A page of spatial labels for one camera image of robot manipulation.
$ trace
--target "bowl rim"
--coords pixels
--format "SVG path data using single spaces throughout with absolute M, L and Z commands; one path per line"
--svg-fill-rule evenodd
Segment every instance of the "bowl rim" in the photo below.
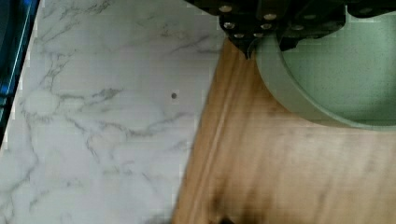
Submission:
M 322 104 L 317 102 L 310 94 L 306 92 L 306 90 L 297 82 L 295 77 L 292 75 L 292 72 L 287 66 L 287 63 L 285 61 L 285 58 L 283 57 L 282 51 L 280 50 L 279 43 L 276 37 L 276 34 L 271 34 L 268 35 L 267 37 L 264 38 L 262 43 L 258 46 L 257 48 L 257 56 L 256 60 L 262 60 L 264 61 L 265 59 L 272 58 L 279 61 L 282 65 L 283 69 L 277 69 L 276 75 L 277 76 L 282 76 L 286 77 L 289 81 L 290 84 L 295 88 L 295 90 L 300 93 L 299 97 L 305 98 L 305 100 L 312 105 L 312 108 L 316 109 L 319 113 L 322 115 L 325 115 L 328 118 L 331 118 L 332 120 L 322 120 L 324 122 L 318 122 L 316 119 L 310 119 L 309 115 L 305 113 L 299 113 L 298 115 L 302 117 L 303 119 L 307 119 L 311 122 L 321 124 L 321 125 L 326 125 L 326 126 L 336 126 L 336 127 L 348 127 L 348 128 L 357 128 L 357 129 L 365 129 L 365 130 L 371 130 L 371 131 L 396 131 L 396 125 L 370 125 L 367 123 L 360 123 L 352 119 L 346 119 L 331 110 L 327 109 L 324 107 Z M 265 72 L 265 68 L 262 68 L 261 66 L 258 66 L 260 70 L 261 77 L 263 79 L 263 82 L 269 92 L 283 105 L 285 106 L 290 112 L 295 113 L 296 108 L 294 108 L 292 105 L 288 105 L 288 103 L 282 102 L 282 100 L 279 100 L 279 97 L 277 97 L 276 91 L 273 90 L 273 88 L 265 82 L 265 77 L 263 72 Z

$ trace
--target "screw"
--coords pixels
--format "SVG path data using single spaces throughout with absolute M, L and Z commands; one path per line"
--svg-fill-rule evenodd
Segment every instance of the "screw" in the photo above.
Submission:
M 269 30 L 269 29 L 272 28 L 272 24 L 270 24 L 270 23 L 265 23 L 265 24 L 261 25 L 261 28 L 262 28 L 263 30 Z
M 257 38 L 262 38 L 263 36 L 264 36 L 264 34 L 260 34 L 260 33 L 254 34 L 254 37 L 257 37 Z
M 304 27 L 302 25 L 292 25 L 291 26 L 291 30 L 294 30 L 294 31 L 301 31 L 303 29 L 304 29 Z
M 224 22 L 224 28 L 232 30 L 235 27 L 235 23 L 233 22 Z
M 276 14 L 266 14 L 264 15 L 264 19 L 267 21 L 273 21 L 274 19 L 276 19 L 277 15 Z
M 238 38 L 238 39 L 243 38 L 244 36 L 245 36 L 244 34 L 235 34 L 235 35 L 233 35 L 233 37 Z
M 233 10 L 233 7 L 224 5 L 224 6 L 219 7 L 219 10 L 221 12 L 225 12 L 225 13 L 226 12 L 231 12 Z
M 304 19 L 310 21 L 310 20 L 315 19 L 316 17 L 317 17 L 317 15 L 305 15 Z

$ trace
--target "gray marble veining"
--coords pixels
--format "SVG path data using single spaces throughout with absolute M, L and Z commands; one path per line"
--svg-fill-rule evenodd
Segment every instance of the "gray marble veining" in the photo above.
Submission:
M 165 223 L 223 38 L 181 0 L 41 0 L 0 224 Z

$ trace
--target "white marble surface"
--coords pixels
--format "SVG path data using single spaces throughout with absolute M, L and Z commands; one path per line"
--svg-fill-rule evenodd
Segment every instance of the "white marble surface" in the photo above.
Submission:
M 42 0 L 0 224 L 167 223 L 223 38 L 182 0 Z

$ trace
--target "light green bowl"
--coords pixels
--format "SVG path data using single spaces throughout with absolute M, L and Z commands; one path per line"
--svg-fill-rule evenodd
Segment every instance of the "light green bowl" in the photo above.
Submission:
M 268 90 L 289 111 L 315 123 L 396 130 L 396 14 L 346 15 L 346 26 L 281 52 L 275 35 L 257 50 Z

